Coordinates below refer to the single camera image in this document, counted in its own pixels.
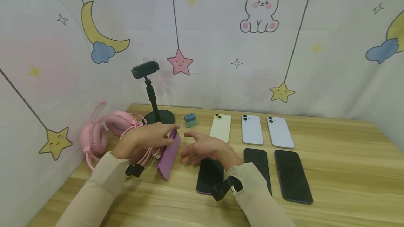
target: black phone screen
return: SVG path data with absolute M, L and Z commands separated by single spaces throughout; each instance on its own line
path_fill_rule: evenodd
M 224 169 L 217 160 L 205 158 L 201 161 L 199 175 L 196 183 L 198 193 L 211 195 L 213 186 L 224 181 Z
M 244 149 L 244 163 L 252 162 L 267 181 L 267 187 L 272 195 L 271 179 L 269 178 L 269 167 L 267 152 L 264 150 L 246 148 Z
M 275 150 L 275 162 L 282 197 L 287 201 L 312 204 L 309 184 L 296 152 Z

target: pink headphones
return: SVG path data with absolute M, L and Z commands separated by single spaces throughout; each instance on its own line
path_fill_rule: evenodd
M 94 167 L 91 164 L 91 159 L 98 162 L 99 158 L 97 158 L 96 155 L 104 153 L 107 148 L 107 130 L 103 124 L 100 123 L 102 119 L 105 119 L 105 125 L 108 129 L 120 137 L 132 128 L 143 126 L 143 123 L 136 121 L 131 114 L 120 110 L 116 110 L 94 122 L 93 115 L 95 111 L 104 103 L 106 103 L 106 101 L 101 102 L 95 108 L 93 113 L 91 113 L 90 123 L 82 129 L 80 134 L 81 147 L 83 153 L 86 155 L 86 162 L 91 171 L 94 170 Z M 133 115 L 142 118 L 145 121 L 145 124 L 147 124 L 147 121 L 143 116 L 136 113 Z M 152 156 L 157 159 L 160 158 L 160 156 L 156 154 L 158 150 L 159 148 L 138 149 L 131 156 L 130 164 L 138 164 L 138 166 L 140 165 L 144 168 L 152 159 Z

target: blue cloud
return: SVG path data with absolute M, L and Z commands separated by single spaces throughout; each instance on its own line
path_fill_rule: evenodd
M 383 42 L 379 47 L 372 47 L 366 52 L 366 59 L 381 64 L 387 58 L 390 58 L 398 50 L 398 39 L 389 39 Z
M 99 43 L 98 41 L 93 44 L 93 49 L 91 59 L 97 64 L 101 62 L 107 63 L 109 58 L 115 55 L 115 49 L 113 47 L 107 46 L 105 43 Z

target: yellow crescent moon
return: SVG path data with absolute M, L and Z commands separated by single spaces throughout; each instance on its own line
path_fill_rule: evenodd
M 386 39 L 398 39 L 397 53 L 404 51 L 404 11 L 402 11 L 389 26 Z
M 81 9 L 81 22 L 83 30 L 88 40 L 94 44 L 95 42 L 105 43 L 107 46 L 114 48 L 115 53 L 119 53 L 128 48 L 130 40 L 117 41 L 103 36 L 95 27 L 93 16 L 91 14 L 93 9 L 93 2 L 86 2 Z

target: person's left hand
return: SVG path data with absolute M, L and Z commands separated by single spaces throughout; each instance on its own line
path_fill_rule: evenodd
M 168 139 L 168 134 L 173 129 L 179 129 L 178 124 L 148 124 L 127 131 L 119 140 L 119 143 L 111 154 L 118 159 L 128 159 L 138 147 L 162 147 L 171 145 L 173 139 Z

